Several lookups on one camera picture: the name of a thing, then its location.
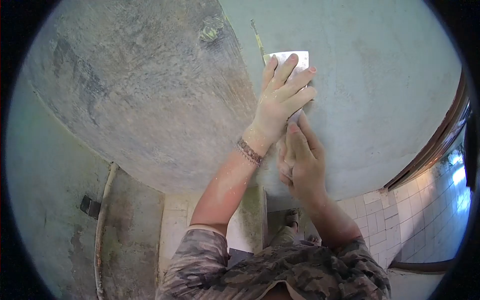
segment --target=hand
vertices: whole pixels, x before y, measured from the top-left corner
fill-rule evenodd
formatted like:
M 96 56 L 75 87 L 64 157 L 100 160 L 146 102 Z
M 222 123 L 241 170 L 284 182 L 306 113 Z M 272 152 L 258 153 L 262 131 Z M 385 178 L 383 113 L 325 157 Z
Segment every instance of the hand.
M 264 144 L 268 146 L 282 136 L 287 119 L 317 94 L 312 86 L 302 89 L 315 76 L 316 69 L 314 67 L 300 72 L 288 83 L 285 83 L 298 61 L 298 55 L 290 55 L 275 73 L 278 60 L 273 56 L 264 68 L 262 95 L 249 129 L 262 136 Z
M 299 125 L 290 123 L 287 128 L 289 147 L 295 155 L 293 169 L 285 162 L 287 145 L 279 141 L 277 168 L 280 181 L 288 186 L 290 193 L 300 201 L 310 201 L 324 197 L 325 190 L 325 149 L 317 139 L 307 121 L 304 112 L 300 115 Z

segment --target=fingernail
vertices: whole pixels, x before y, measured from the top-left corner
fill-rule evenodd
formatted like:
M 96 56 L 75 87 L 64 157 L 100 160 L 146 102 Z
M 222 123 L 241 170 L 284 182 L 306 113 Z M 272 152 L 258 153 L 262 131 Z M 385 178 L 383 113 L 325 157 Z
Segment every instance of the fingernail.
M 288 131 L 290 133 L 296 133 L 300 130 L 300 128 L 295 124 L 295 123 L 289 123 L 288 124 Z

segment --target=sandal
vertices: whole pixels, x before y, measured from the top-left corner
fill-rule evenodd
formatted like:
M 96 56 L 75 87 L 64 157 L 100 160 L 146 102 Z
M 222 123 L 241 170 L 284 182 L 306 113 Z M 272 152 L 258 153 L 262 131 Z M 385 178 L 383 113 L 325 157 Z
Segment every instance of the sandal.
M 316 244 L 320 241 L 320 239 L 317 236 L 311 234 L 308 236 L 307 241 L 309 241 L 310 243 Z
M 289 226 L 293 222 L 297 223 L 297 227 L 299 226 L 299 213 L 296 209 L 290 209 L 285 215 L 285 224 L 287 226 Z

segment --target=finger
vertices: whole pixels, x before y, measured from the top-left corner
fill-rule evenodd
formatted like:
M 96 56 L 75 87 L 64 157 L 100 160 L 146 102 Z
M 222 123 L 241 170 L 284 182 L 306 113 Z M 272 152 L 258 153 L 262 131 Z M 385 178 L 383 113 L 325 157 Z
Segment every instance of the finger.
M 308 147 L 310 151 L 313 153 L 315 158 L 320 158 L 324 155 L 324 146 L 318 140 L 317 135 L 313 132 L 310 124 L 308 123 L 307 116 L 305 112 L 302 110 L 299 118 L 299 127 L 305 138 L 307 139 Z
M 284 174 L 280 173 L 279 178 L 280 178 L 280 181 L 286 186 L 290 187 L 293 185 L 293 182 Z
M 278 155 L 276 157 L 276 167 L 279 173 L 284 175 L 291 176 L 292 170 L 291 167 L 285 162 L 285 154 L 287 152 L 287 147 L 285 144 L 285 136 L 283 136 L 278 142 Z
M 312 100 L 317 95 L 317 90 L 313 86 L 307 86 L 303 90 L 299 91 L 286 101 L 284 105 L 286 106 L 289 116 L 294 112 L 302 108 L 308 101 Z
M 295 53 L 291 54 L 288 59 L 277 69 L 267 88 L 271 89 L 272 91 L 276 91 L 277 89 L 281 88 L 285 84 L 285 81 L 287 81 L 287 78 L 290 76 L 298 62 L 299 56 Z
M 283 135 L 280 140 L 278 140 L 278 142 L 276 143 L 277 147 L 278 147 L 278 155 L 277 157 L 278 158 L 281 158 L 281 161 L 284 160 L 285 158 L 285 152 L 287 151 L 287 147 L 285 145 L 285 135 Z
M 300 89 L 304 88 L 315 76 L 317 69 L 309 67 L 306 70 L 298 73 L 292 80 L 287 82 L 283 87 L 278 89 L 278 92 L 287 97 L 295 95 Z
M 292 149 L 295 152 L 296 163 L 309 162 L 311 159 L 315 159 L 308 147 L 307 138 L 303 135 L 297 124 L 288 124 L 287 139 L 291 141 Z
M 287 146 L 287 150 L 285 151 L 285 158 L 283 160 L 290 168 L 292 168 L 295 165 L 295 151 L 293 151 L 294 142 L 295 141 L 292 140 L 292 135 L 287 134 L 285 138 L 285 144 Z
M 262 92 L 267 88 L 268 84 L 273 78 L 273 75 L 275 74 L 275 68 L 278 65 L 278 60 L 276 59 L 276 56 L 272 56 L 272 58 L 268 61 L 268 63 L 265 65 L 264 72 L 262 75 Z

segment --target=foot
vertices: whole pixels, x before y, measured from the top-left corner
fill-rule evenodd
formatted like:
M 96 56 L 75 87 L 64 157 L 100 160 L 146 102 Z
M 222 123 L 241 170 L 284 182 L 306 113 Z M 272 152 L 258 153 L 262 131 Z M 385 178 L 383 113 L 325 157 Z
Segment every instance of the foot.
M 309 241 L 310 243 L 317 244 L 320 241 L 320 239 L 317 236 L 311 234 L 308 236 L 307 241 Z
M 299 231 L 299 214 L 296 209 L 290 209 L 285 215 L 285 225 L 292 227 L 295 232 Z

